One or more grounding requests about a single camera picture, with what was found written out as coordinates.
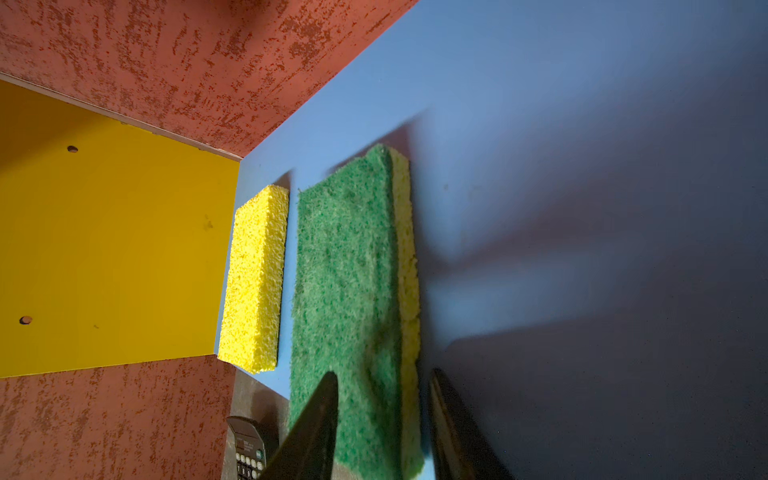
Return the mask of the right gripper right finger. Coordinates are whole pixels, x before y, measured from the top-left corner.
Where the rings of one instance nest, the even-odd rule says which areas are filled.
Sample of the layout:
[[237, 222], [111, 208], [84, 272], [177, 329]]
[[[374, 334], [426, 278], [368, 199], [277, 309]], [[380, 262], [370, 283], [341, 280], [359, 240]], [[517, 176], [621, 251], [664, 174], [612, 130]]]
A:
[[443, 370], [432, 370], [429, 415], [436, 479], [513, 479]]

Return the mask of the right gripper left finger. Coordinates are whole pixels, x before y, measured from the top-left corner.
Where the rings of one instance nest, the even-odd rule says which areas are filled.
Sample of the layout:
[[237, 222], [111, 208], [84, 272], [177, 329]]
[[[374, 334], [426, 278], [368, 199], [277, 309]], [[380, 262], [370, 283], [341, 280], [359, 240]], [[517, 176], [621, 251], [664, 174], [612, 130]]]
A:
[[337, 375], [328, 371], [260, 475], [261, 480], [332, 478], [338, 400]]

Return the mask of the yellow sponge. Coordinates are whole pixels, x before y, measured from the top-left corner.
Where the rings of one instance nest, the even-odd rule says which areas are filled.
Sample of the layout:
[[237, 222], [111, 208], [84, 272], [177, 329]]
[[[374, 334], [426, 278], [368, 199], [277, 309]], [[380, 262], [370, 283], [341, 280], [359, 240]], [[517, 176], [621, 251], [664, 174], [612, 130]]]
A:
[[268, 185], [235, 212], [218, 358], [250, 374], [277, 366], [289, 207]]

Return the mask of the dark green sponge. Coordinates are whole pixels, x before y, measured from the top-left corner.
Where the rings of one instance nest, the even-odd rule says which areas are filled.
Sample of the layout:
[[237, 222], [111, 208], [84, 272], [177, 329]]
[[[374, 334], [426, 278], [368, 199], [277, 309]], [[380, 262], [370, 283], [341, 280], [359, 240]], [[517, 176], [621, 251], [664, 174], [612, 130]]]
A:
[[378, 144], [298, 200], [290, 416], [338, 378], [335, 459], [360, 479], [422, 471], [420, 300], [410, 171]]

